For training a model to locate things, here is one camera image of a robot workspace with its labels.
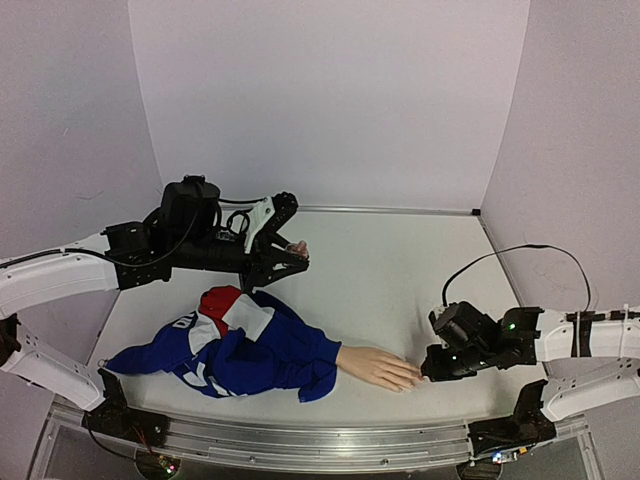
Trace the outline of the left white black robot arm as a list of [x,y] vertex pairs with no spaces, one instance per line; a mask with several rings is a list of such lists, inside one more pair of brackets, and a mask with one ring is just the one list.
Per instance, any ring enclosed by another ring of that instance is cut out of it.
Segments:
[[124,291],[170,280],[175,268],[232,273],[243,292],[302,273],[309,261],[279,233],[297,212],[292,193],[236,202],[225,218],[219,188],[202,176],[168,184],[145,220],[105,228],[66,246],[1,263],[1,369],[31,381],[82,410],[116,437],[131,433],[133,411],[110,397],[118,380],[41,342],[20,311],[93,291]]

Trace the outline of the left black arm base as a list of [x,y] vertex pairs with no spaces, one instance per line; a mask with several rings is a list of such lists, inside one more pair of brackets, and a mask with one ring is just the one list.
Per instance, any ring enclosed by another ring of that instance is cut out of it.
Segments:
[[160,413],[131,407],[119,379],[104,368],[98,369],[103,382],[104,400],[92,410],[85,411],[82,426],[92,433],[146,444],[165,445],[169,418]]

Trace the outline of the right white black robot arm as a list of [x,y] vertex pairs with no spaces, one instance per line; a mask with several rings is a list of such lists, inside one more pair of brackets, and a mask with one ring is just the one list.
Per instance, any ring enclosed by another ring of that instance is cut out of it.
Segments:
[[459,302],[432,311],[429,322],[439,341],[428,346],[421,372],[432,382],[470,378],[490,368],[606,358],[608,364],[586,374],[541,382],[535,409],[557,422],[639,394],[638,308],[557,312],[518,307],[494,320]]

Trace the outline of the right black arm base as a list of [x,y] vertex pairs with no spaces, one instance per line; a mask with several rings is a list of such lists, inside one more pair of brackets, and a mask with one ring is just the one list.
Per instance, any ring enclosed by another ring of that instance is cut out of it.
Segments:
[[554,439],[555,424],[542,413],[542,393],[547,384],[547,380],[539,380],[525,385],[510,415],[469,424],[473,456],[481,458]]

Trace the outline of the clear nail polish bottle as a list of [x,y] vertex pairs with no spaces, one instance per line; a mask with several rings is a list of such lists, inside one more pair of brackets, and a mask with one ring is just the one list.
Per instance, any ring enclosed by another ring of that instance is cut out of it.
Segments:
[[309,257],[308,246],[305,241],[299,241],[298,243],[290,243],[286,247],[286,251],[301,258]]

